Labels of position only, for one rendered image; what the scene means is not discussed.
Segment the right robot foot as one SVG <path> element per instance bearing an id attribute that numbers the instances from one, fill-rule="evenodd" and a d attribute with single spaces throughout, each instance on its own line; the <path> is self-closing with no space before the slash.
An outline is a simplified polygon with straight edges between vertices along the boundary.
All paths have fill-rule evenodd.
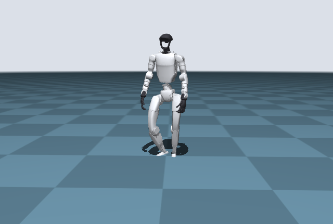
<path id="1" fill-rule="evenodd" d="M 168 151 L 166 151 L 166 153 L 163 153 L 162 151 L 160 153 L 158 153 L 156 156 L 161 156 L 161 155 L 164 155 L 164 154 L 167 154 L 169 153 Z"/>

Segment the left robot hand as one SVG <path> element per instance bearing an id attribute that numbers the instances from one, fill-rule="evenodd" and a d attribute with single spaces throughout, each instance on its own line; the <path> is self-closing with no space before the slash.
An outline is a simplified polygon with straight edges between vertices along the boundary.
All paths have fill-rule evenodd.
<path id="1" fill-rule="evenodd" d="M 178 108 L 179 106 L 180 106 L 180 108 L 179 108 L 179 110 L 178 111 L 176 111 L 177 113 L 183 113 L 183 112 L 185 112 L 185 108 L 186 108 L 186 98 L 184 98 L 184 94 L 182 94 L 181 95 L 181 102 L 180 102 L 180 104 L 176 107 L 176 108 Z"/>

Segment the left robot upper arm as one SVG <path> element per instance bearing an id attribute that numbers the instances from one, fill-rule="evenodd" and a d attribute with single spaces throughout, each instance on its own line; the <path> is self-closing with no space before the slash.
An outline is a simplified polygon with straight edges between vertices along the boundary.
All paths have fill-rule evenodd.
<path id="1" fill-rule="evenodd" d="M 178 66 L 181 72 L 181 75 L 179 76 L 180 81 L 184 81 L 184 74 L 186 73 L 186 66 L 185 66 L 185 58 L 182 55 L 175 55 L 175 60 L 178 62 Z"/>

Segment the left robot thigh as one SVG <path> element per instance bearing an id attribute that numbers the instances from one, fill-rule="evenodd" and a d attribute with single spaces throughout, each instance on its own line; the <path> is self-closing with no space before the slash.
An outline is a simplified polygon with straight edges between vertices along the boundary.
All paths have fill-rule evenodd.
<path id="1" fill-rule="evenodd" d="M 180 125 L 180 117 L 181 113 L 177 113 L 176 111 L 179 110 L 180 106 L 176 108 L 181 102 L 181 95 L 173 93 L 173 100 L 172 100 L 172 125 L 171 125 L 171 132 L 178 131 Z"/>

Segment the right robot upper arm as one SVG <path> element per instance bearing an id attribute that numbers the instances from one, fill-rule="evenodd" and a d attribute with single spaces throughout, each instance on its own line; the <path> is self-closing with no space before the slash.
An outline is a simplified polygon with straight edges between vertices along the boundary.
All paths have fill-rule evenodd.
<path id="1" fill-rule="evenodd" d="M 150 80 L 153 78 L 153 70 L 154 70 L 155 61 L 156 61 L 155 57 L 156 57 L 156 54 L 150 55 L 150 57 L 149 57 L 148 72 L 146 74 L 146 78 L 150 79 Z"/>

